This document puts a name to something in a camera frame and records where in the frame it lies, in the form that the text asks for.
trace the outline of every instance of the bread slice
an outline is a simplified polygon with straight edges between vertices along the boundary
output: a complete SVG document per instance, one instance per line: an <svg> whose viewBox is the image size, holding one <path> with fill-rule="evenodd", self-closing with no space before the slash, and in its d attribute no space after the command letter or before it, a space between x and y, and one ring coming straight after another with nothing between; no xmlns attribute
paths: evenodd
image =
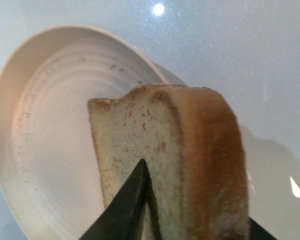
<svg viewBox="0 0 300 240"><path fill-rule="evenodd" d="M143 240L249 238L245 153L219 93L147 84L119 99L91 99L88 109L105 207L146 160Z"/></svg>

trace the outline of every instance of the plate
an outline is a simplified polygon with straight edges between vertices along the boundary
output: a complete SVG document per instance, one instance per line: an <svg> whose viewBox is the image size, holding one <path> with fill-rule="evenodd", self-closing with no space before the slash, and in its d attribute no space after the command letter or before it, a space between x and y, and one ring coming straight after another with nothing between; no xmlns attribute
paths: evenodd
<svg viewBox="0 0 300 240"><path fill-rule="evenodd" d="M29 239L76 240L104 210L90 98L168 83L138 49L86 25L46 29L0 75L0 185Z"/></svg>

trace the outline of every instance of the ceramic plate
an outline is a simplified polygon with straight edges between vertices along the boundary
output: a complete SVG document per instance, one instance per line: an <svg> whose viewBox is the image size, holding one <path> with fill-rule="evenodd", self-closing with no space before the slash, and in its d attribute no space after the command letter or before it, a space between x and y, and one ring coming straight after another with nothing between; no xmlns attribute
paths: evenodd
<svg viewBox="0 0 300 240"><path fill-rule="evenodd" d="M168 83L128 42L83 25L47 29L0 76L0 184L29 239L76 240L103 211L90 98Z"/></svg>

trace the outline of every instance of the speckled surface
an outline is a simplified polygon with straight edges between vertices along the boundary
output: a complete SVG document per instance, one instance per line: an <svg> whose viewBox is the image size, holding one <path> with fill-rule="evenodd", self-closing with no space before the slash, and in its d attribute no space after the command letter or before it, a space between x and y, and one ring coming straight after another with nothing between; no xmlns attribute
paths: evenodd
<svg viewBox="0 0 300 240"><path fill-rule="evenodd" d="M70 23L219 91L241 126L251 217L278 240L300 239L300 0L0 1L0 72L28 37ZM0 190L0 240L23 238Z"/></svg>

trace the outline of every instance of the white bread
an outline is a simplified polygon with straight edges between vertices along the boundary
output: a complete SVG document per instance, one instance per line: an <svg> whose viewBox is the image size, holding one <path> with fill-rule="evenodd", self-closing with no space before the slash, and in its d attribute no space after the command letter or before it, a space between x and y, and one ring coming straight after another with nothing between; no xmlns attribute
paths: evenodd
<svg viewBox="0 0 300 240"><path fill-rule="evenodd" d="M153 201L143 240L249 238L245 153L219 93L148 84L119 99L91 99L88 109L105 207L146 160Z"/></svg>

